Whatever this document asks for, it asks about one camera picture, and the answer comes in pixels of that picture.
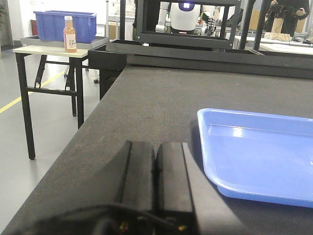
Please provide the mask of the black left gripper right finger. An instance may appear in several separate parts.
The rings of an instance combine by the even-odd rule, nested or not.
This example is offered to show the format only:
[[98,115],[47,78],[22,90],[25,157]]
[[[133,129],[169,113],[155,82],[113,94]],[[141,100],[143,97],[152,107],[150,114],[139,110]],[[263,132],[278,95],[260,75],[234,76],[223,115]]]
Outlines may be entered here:
[[162,143],[156,171],[157,213],[174,224],[167,234],[241,234],[241,221],[199,169],[186,143]]

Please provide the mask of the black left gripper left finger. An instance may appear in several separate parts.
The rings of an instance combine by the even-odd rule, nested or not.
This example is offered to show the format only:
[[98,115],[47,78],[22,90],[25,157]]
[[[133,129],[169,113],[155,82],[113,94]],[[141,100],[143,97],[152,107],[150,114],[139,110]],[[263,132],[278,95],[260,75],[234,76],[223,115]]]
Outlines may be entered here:
[[154,150],[147,142],[126,141],[94,177],[99,203],[121,203],[139,211],[154,210]]

